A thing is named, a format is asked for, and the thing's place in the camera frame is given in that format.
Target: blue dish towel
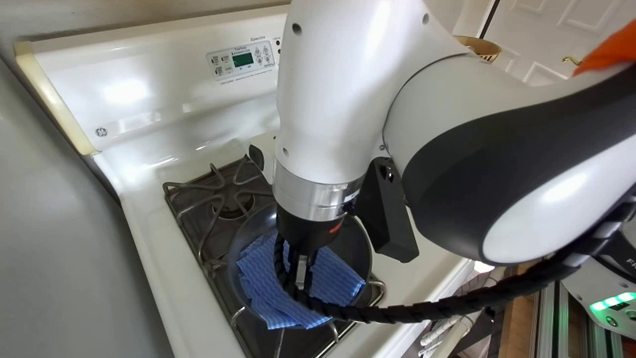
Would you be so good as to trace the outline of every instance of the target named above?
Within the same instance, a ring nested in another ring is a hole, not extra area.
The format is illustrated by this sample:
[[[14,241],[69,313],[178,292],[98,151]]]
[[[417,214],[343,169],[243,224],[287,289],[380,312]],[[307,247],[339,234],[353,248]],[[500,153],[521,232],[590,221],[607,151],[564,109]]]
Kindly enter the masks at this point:
[[[241,252],[237,264],[241,269],[241,286],[250,305],[267,323],[268,329],[302,326],[310,329],[330,318],[308,310],[291,299],[280,286],[273,266],[274,242],[278,232],[270,231]],[[289,270],[285,243],[285,266]],[[325,302],[345,306],[364,286],[364,280],[328,247],[318,251],[312,266],[312,296]]]

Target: white door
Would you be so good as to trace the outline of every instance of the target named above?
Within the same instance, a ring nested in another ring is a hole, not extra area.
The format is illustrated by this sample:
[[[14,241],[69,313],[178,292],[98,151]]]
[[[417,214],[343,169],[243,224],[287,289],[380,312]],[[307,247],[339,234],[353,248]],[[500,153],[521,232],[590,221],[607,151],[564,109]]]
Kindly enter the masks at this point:
[[[636,0],[501,0],[485,39],[501,46],[493,63],[531,86],[567,79],[599,43],[636,18]]]

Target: black pan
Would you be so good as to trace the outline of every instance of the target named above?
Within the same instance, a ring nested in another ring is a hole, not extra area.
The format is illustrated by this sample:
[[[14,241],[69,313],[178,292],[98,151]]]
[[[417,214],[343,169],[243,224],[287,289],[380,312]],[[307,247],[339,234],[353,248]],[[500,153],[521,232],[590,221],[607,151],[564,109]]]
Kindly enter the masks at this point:
[[[227,273],[229,275],[230,285],[246,310],[250,311],[255,317],[259,317],[259,319],[260,316],[249,305],[250,300],[247,298],[247,295],[245,295],[243,286],[240,284],[239,274],[241,271],[237,261],[240,259],[240,253],[243,249],[275,227],[276,203],[272,203],[251,215],[243,225],[241,225],[227,255]],[[365,282],[368,282],[371,275],[371,245],[358,221],[350,216],[346,216],[340,229],[340,234],[338,234],[336,240],[329,244],[329,248],[346,262]],[[360,289],[350,304],[357,302],[362,291],[363,290]]]

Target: wicker basket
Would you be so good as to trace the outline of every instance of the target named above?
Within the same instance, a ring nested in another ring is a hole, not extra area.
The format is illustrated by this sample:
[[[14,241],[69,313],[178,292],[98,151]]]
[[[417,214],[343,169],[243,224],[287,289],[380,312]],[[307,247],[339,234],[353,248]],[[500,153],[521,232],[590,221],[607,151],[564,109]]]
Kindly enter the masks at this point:
[[[501,47],[499,47],[499,45],[485,39],[470,36],[455,36],[455,38],[459,43],[470,48],[477,56],[491,63],[495,61],[497,56],[501,53]]]

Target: green led light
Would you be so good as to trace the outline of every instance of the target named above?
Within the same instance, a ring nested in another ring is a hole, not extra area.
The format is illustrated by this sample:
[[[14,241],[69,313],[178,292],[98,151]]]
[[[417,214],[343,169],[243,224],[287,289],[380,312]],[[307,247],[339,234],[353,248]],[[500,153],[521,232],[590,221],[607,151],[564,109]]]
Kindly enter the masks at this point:
[[[607,306],[603,302],[596,302],[595,304],[591,305],[590,307],[592,307],[592,310],[595,310],[595,311],[602,311],[602,310],[607,308]]]
[[[631,301],[631,300],[633,300],[634,298],[636,298],[636,296],[635,296],[633,293],[631,293],[631,292],[626,292],[626,293],[624,293],[624,294],[620,294],[620,295],[618,295],[618,299],[619,299],[620,301],[622,301],[622,302]]]
[[[610,306],[610,307],[611,306],[616,306],[617,304],[620,303],[616,297],[610,297],[610,298],[606,299],[604,302],[605,302],[605,304],[607,306]]]

